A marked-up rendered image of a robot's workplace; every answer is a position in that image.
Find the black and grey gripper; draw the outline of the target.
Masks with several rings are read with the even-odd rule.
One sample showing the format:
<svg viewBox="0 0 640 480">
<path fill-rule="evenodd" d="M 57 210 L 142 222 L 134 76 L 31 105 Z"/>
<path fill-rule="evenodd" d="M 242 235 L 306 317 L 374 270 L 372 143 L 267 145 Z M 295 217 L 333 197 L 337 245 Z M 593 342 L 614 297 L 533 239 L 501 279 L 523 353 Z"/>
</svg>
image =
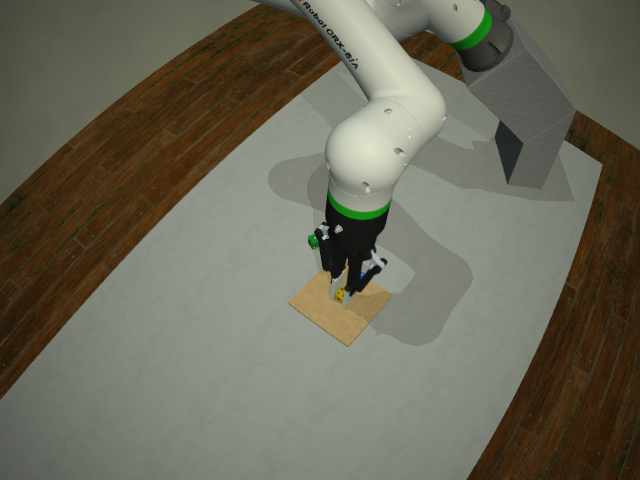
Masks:
<svg viewBox="0 0 640 480">
<path fill-rule="evenodd" d="M 349 241 L 336 235 L 326 222 L 323 222 L 314 231 L 314 234 L 319 243 L 322 268 L 324 271 L 331 273 L 331 291 L 329 298 L 332 300 L 335 297 L 335 293 L 342 287 L 345 274 L 344 269 L 347 267 L 345 267 L 345 264 L 348 258 L 347 284 L 344 287 L 345 290 L 342 301 L 342 306 L 346 307 L 354 298 L 354 293 L 356 291 L 361 293 L 373 278 L 373 275 L 379 274 L 388 262 L 385 258 L 379 259 L 375 254 L 377 237 L 368 241 Z M 362 261 L 366 260 L 370 260 L 369 270 L 363 278 L 360 279 Z"/>
</svg>

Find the green die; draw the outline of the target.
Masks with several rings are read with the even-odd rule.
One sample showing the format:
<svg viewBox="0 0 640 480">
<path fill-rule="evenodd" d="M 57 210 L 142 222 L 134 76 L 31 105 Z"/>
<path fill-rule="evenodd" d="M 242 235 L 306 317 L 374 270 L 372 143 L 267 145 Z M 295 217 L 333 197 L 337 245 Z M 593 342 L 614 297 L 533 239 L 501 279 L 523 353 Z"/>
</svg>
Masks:
<svg viewBox="0 0 640 480">
<path fill-rule="evenodd" d="M 319 247 L 319 243 L 318 243 L 318 240 L 317 240 L 315 234 L 308 236 L 308 243 L 309 243 L 311 249 Z"/>
</svg>

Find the tan square mat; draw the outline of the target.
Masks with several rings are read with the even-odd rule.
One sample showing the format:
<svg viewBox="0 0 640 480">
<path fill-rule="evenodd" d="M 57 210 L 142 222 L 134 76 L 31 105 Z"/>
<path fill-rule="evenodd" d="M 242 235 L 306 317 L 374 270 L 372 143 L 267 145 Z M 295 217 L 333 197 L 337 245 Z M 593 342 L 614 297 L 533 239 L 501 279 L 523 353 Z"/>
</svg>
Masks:
<svg viewBox="0 0 640 480">
<path fill-rule="evenodd" d="M 393 295 L 370 280 L 343 307 L 329 298 L 331 278 L 331 273 L 322 268 L 288 304 L 348 347 Z"/>
</svg>

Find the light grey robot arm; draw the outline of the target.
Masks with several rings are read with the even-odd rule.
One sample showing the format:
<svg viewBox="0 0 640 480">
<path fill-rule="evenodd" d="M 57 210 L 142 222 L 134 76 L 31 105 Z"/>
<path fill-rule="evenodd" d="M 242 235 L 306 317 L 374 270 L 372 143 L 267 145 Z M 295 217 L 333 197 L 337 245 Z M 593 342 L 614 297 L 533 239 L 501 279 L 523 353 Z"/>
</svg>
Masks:
<svg viewBox="0 0 640 480">
<path fill-rule="evenodd" d="M 483 72 L 511 50 L 511 10 L 497 0 L 250 1 L 308 19 L 368 99 L 327 139 L 325 219 L 343 239 L 377 237 L 398 180 L 447 116 L 442 94 L 398 42 L 429 30 Z"/>
</svg>

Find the yellow die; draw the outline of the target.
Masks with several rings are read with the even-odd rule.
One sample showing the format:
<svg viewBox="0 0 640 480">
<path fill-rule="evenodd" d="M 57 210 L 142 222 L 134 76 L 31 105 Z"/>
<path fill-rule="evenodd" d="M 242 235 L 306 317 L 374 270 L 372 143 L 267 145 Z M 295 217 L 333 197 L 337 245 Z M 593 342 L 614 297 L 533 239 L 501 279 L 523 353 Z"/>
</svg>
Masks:
<svg viewBox="0 0 640 480">
<path fill-rule="evenodd" d="M 344 295 L 344 288 L 340 287 L 339 290 L 335 293 L 334 299 L 342 304 L 343 295 Z"/>
</svg>

